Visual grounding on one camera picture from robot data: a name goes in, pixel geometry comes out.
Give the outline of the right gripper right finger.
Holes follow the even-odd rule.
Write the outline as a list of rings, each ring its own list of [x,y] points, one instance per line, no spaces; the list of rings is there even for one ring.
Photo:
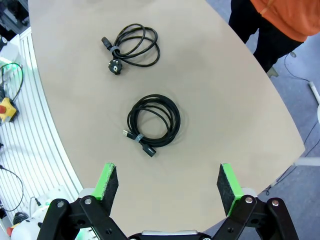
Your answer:
[[[245,228],[254,228],[261,240],[298,239],[285,202],[278,197],[263,202],[245,194],[230,164],[220,165],[216,185],[226,219],[213,240],[237,240]]]

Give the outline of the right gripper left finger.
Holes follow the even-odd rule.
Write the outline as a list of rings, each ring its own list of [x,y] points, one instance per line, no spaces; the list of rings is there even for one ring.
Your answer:
[[[69,203],[54,199],[46,212],[38,240],[74,240],[80,229],[91,228],[100,240],[127,240],[110,217],[119,186],[115,164],[106,163],[92,193]]]

